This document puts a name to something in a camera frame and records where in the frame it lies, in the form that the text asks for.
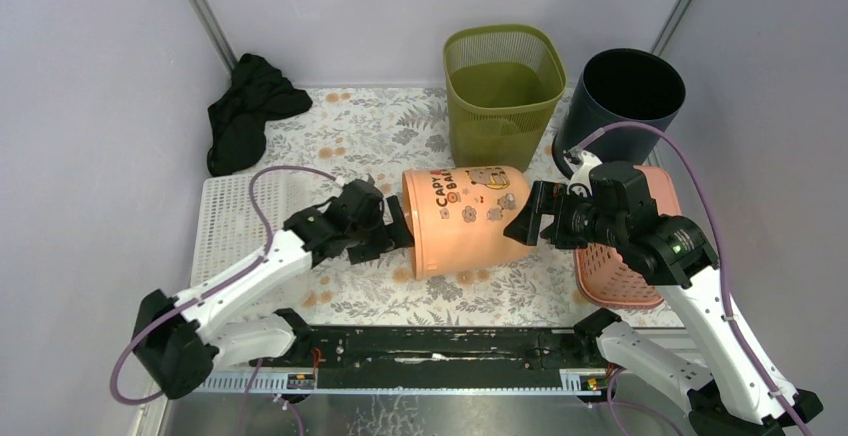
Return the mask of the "orange round bucket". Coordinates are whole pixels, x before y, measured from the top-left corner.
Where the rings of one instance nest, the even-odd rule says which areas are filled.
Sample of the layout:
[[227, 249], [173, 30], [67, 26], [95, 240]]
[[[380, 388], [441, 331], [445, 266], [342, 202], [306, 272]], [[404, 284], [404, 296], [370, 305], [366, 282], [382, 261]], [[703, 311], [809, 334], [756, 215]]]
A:
[[526, 257], [531, 248], [504, 236], [530, 195], [508, 166], [407, 170], [402, 210], [414, 245], [416, 279], [484, 269]]

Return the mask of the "pink plastic basket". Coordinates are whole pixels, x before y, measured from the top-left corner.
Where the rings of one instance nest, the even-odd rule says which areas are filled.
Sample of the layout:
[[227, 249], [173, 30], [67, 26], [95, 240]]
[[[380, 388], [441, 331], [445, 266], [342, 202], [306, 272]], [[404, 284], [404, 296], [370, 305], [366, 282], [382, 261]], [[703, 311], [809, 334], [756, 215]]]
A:
[[[659, 214], [681, 215], [671, 176], [662, 168], [637, 166], [647, 178]], [[664, 302], [655, 288], [632, 271], [611, 247], [590, 244], [575, 251], [576, 280], [582, 295], [593, 304], [622, 310], [650, 310]]]

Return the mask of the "white plastic basket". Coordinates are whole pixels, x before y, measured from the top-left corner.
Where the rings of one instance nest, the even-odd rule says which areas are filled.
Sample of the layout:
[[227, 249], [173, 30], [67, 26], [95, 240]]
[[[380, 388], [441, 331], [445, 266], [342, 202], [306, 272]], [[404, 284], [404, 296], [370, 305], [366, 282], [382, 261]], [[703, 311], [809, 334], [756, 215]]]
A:
[[261, 210], [273, 230], [308, 206], [336, 195], [342, 179], [300, 170], [215, 177], [202, 185], [190, 284], [206, 282], [266, 242]]

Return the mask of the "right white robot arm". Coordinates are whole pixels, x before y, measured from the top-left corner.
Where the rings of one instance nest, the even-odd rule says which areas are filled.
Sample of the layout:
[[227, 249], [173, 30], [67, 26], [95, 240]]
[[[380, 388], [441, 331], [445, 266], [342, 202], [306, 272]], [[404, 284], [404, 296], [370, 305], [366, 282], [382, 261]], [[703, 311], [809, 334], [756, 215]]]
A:
[[577, 324], [575, 358], [597, 368], [625, 368], [685, 413], [699, 435], [781, 435], [806, 430], [823, 411], [813, 392], [789, 382], [772, 364], [722, 290], [723, 270], [703, 231], [683, 216], [663, 215], [646, 175], [623, 162], [586, 166], [575, 187], [537, 181], [506, 237], [527, 246], [545, 240], [559, 249], [600, 244], [675, 311], [698, 348], [693, 364], [652, 342], [608, 310]]

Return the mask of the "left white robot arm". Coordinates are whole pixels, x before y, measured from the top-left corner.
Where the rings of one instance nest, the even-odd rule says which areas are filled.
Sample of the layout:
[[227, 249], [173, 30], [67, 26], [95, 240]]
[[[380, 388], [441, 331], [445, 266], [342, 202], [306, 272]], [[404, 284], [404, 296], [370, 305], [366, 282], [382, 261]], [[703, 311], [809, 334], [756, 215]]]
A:
[[140, 302], [127, 351], [169, 399], [184, 397], [218, 367], [277, 358], [296, 367], [310, 341], [278, 314], [237, 323], [235, 316], [289, 279], [345, 254], [356, 265], [412, 246], [400, 200], [365, 180], [346, 183], [338, 196], [291, 215], [265, 243], [199, 285]]

